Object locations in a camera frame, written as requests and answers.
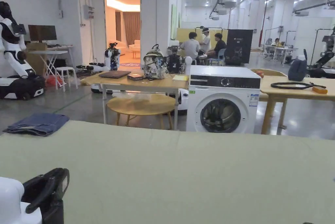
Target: laptop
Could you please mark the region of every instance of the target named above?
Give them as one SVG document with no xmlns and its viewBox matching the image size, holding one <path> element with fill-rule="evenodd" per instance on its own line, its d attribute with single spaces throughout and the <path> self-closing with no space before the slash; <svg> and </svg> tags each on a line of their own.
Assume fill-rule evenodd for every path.
<svg viewBox="0 0 335 224">
<path fill-rule="evenodd" d="M 109 71 L 109 72 L 102 73 L 99 76 L 106 77 L 106 78 L 121 78 L 130 73 L 131 71 Z"/>
</svg>

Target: doorway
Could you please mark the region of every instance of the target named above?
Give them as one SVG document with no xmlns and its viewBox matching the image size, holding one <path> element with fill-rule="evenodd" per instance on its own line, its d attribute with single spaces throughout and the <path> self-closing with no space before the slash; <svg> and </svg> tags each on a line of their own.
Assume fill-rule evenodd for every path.
<svg viewBox="0 0 335 224">
<path fill-rule="evenodd" d="M 141 63 L 141 0 L 104 0 L 106 46 L 117 43 L 120 69 L 139 68 Z"/>
</svg>

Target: white stool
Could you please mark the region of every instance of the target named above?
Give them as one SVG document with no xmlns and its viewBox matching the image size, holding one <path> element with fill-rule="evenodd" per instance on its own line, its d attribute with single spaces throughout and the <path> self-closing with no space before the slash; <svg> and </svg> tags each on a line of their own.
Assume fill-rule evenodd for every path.
<svg viewBox="0 0 335 224">
<path fill-rule="evenodd" d="M 76 84 L 76 88 L 78 89 L 77 75 L 76 75 L 76 71 L 74 70 L 74 68 L 72 68 L 72 67 L 57 67 L 56 70 L 62 72 L 62 86 L 63 86 L 63 91 L 64 92 L 65 92 L 64 71 L 66 71 L 66 73 L 67 73 L 67 80 L 68 80 L 69 87 L 71 87 L 69 70 L 73 71 L 74 82 Z"/>
</svg>

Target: black display board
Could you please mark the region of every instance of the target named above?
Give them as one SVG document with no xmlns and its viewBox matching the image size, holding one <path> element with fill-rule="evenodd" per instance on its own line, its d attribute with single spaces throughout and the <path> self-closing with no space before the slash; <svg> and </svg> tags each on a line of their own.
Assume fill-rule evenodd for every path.
<svg viewBox="0 0 335 224">
<path fill-rule="evenodd" d="M 227 49 L 224 54 L 226 65 L 249 63 L 253 34 L 254 30 L 252 29 L 228 30 Z"/>
</svg>

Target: washing machine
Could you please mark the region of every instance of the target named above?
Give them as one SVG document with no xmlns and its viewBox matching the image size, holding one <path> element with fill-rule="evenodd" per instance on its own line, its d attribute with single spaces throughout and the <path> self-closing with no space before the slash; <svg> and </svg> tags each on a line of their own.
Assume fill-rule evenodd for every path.
<svg viewBox="0 0 335 224">
<path fill-rule="evenodd" d="M 186 131 L 253 133 L 261 77 L 243 67 L 191 67 Z"/>
</svg>

